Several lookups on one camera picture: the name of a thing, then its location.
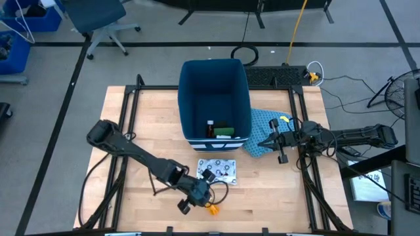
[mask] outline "white cable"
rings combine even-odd
[[[312,65],[313,63],[318,64],[321,68],[321,82],[319,82],[317,85],[315,86],[320,86],[323,82],[324,82],[324,68],[322,67],[321,63],[319,61],[313,61],[313,62],[309,62],[309,64],[306,66],[306,68],[309,70],[310,65]]]
[[[24,17],[24,12],[23,12],[23,10],[22,10],[22,7],[20,7],[20,4],[19,4],[18,0],[16,0],[16,3],[17,3],[17,5],[18,5],[18,7],[19,7],[21,17],[22,17],[22,19],[24,20],[24,23],[25,23],[26,27],[25,27],[25,26],[23,26],[23,25],[22,25],[22,24],[18,21],[18,18],[17,18],[17,17],[16,17],[14,20],[16,20],[16,22],[18,22],[18,23],[19,23],[19,24],[20,24],[20,25],[24,28],[24,30],[26,31],[26,37],[25,37],[25,36],[23,36],[21,33],[17,32],[15,29],[13,29],[13,28],[11,28],[10,26],[6,25],[6,23],[4,23],[4,21],[0,21],[0,23],[2,23],[4,26],[6,26],[6,27],[8,27],[9,29],[11,29],[12,31],[14,31],[14,32],[15,32],[15,33],[17,33],[18,35],[20,35],[20,36],[21,36],[22,38],[24,38],[27,42],[29,42],[29,43],[35,43],[35,39],[33,38],[32,32],[31,32],[31,30],[29,29],[28,24],[26,23],[26,20],[25,20],[25,17]]]

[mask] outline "wooden table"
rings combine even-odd
[[[108,87],[101,119],[118,122],[124,87]],[[224,153],[198,153],[185,140],[177,104],[177,90],[141,90],[134,132],[134,143],[157,157],[174,159],[191,169],[195,176],[198,159],[236,159],[236,186],[230,186],[229,195],[220,204],[220,213],[212,216],[204,208],[192,207],[183,215],[177,203],[185,198],[179,191],[166,191],[155,197],[148,178],[147,168],[129,159],[118,231],[166,231],[173,226],[175,232],[310,232],[308,209],[301,172],[295,163],[297,149],[286,148],[289,163],[279,165],[277,153],[260,159],[249,156],[244,149]],[[251,90],[252,108],[270,109],[291,113],[287,91]],[[304,87],[304,97],[310,120],[328,127],[322,95],[318,87]],[[299,99],[295,95],[298,114]],[[130,110],[124,127],[128,127]],[[93,149],[89,169],[104,152]],[[318,158],[318,165],[326,201],[348,226],[352,227],[338,164],[326,157]],[[104,196],[110,158],[102,163],[89,178],[83,200],[83,220],[95,211]],[[163,184],[155,181],[157,188]],[[216,196],[224,194],[223,186],[215,186]],[[322,228],[318,202],[314,198],[318,228]],[[111,210],[107,226],[110,226]]]

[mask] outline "yellow cable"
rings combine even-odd
[[[289,57],[290,57],[290,54],[291,54],[291,47],[292,47],[292,44],[293,44],[293,42],[294,42],[294,40],[295,40],[297,27],[299,26],[299,22],[301,21],[301,18],[302,18],[302,13],[303,13],[303,10],[304,10],[304,9],[305,9],[305,7],[306,7],[306,3],[307,3],[307,2],[308,2],[308,0],[304,0],[304,2],[303,2],[303,6],[302,6],[302,9],[301,9],[301,13],[299,14],[299,17],[297,18],[297,21],[296,21],[295,31],[293,32],[293,37],[291,38],[290,45],[289,45],[289,54],[287,55],[287,59],[286,59],[286,63],[287,63],[287,64],[289,63]]]

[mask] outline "blue towel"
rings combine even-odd
[[[272,119],[278,120],[278,131],[287,132],[289,127],[287,123],[280,119],[281,116],[286,116],[288,119],[291,118],[289,114],[279,111],[268,111],[262,109],[251,109],[251,136],[248,141],[243,144],[243,148],[252,156],[259,158],[265,153],[269,153],[272,150],[266,147],[259,147],[257,144],[268,138],[268,135],[272,133],[272,129],[268,122]]]

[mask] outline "blue bin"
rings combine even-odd
[[[39,0],[19,0],[19,4],[22,9],[30,5],[38,4],[38,2]],[[64,7],[60,1],[56,0],[56,3],[60,9],[64,11]],[[26,27],[22,17],[17,18],[19,23],[15,20],[16,12],[19,11],[16,0],[6,0],[5,4],[3,5],[3,11],[4,16],[2,16],[0,20],[4,21],[6,25],[10,26],[16,31],[25,31],[25,29],[19,24],[21,23]],[[47,32],[56,31],[58,29],[61,23],[61,17],[54,9],[54,7],[49,7],[47,8],[47,13],[43,17],[25,17],[25,21],[28,23],[28,27],[32,32]]]
[[[178,106],[182,131],[196,151],[230,151],[251,134],[251,103],[245,70],[238,59],[185,62]],[[231,139],[206,138],[207,121],[226,121]]]
[[[10,34],[13,37],[13,44],[6,60],[0,60],[0,75],[20,73],[25,70],[26,62],[30,51],[30,45],[25,39],[14,31],[2,31],[0,35]]]

